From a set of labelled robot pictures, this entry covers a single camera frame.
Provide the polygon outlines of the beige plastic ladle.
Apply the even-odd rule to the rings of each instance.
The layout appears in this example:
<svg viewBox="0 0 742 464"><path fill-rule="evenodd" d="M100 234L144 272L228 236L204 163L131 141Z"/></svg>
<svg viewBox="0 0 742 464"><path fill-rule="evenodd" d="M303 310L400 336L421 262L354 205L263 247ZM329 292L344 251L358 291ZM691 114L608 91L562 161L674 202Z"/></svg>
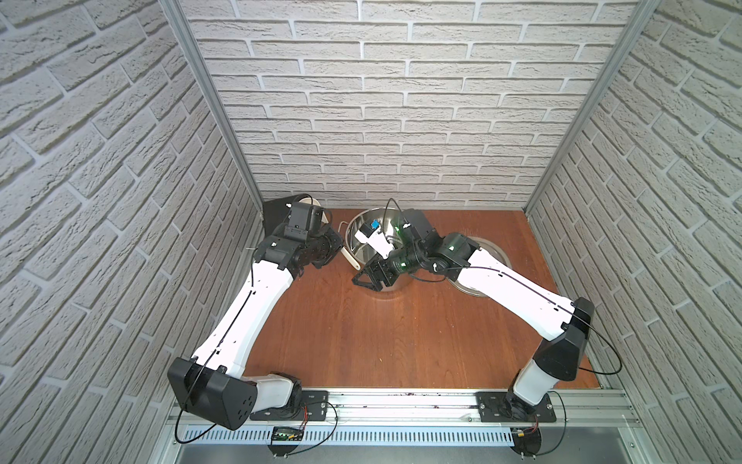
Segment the beige plastic ladle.
<svg viewBox="0 0 742 464"><path fill-rule="evenodd" d="M357 271L361 270L361 263L353 256L353 253L347 249L347 247L341 248L341 253L348 261L348 263Z"/></svg>

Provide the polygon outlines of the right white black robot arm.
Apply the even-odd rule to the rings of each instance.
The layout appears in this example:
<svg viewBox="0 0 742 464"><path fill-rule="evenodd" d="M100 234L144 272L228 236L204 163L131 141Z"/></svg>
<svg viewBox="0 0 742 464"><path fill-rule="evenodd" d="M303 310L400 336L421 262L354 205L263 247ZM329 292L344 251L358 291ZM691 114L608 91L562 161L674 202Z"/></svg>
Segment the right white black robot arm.
<svg viewBox="0 0 742 464"><path fill-rule="evenodd" d="M355 285L380 292L400 276L425 270L482 293L541 335L500 404L502 415L527 421L558 382L576 378L591 336L594 305L589 300L570 300L543 288L466 235L440 235L419 210L401 212L392 222L365 222L354 232L374 251L354 276Z"/></svg>

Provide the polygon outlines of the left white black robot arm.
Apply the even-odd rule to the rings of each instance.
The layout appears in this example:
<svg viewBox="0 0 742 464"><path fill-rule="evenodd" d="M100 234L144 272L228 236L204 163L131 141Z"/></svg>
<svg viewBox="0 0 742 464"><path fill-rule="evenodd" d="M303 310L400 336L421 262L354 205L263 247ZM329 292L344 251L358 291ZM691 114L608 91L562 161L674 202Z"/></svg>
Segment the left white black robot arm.
<svg viewBox="0 0 742 464"><path fill-rule="evenodd" d="M167 378L181 410L229 430L263 411L290 416L301 408L298 378L245 375L250 352L272 310L305 267L326 266L342 240L330 213L308 194L285 199L274 231L255 249L237 297L212 334L189 358L176 359Z"/></svg>

